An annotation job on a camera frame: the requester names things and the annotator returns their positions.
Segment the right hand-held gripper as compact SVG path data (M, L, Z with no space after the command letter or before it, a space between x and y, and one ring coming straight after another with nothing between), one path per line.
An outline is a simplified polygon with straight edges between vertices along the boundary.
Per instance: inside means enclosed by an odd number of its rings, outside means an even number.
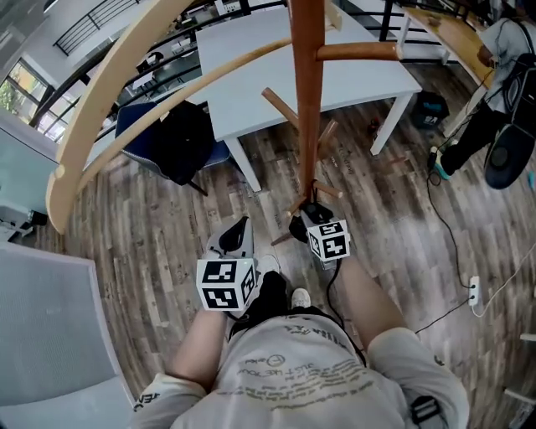
M335 262L350 255L347 221L338 217L329 205L305 203L300 215L311 252L320 262Z

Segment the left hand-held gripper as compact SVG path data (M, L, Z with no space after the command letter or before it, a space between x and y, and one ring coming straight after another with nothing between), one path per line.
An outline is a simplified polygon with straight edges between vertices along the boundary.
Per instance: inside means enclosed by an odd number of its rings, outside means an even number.
M204 309L244 311L256 289L253 226L244 216L214 232L197 261L196 288Z

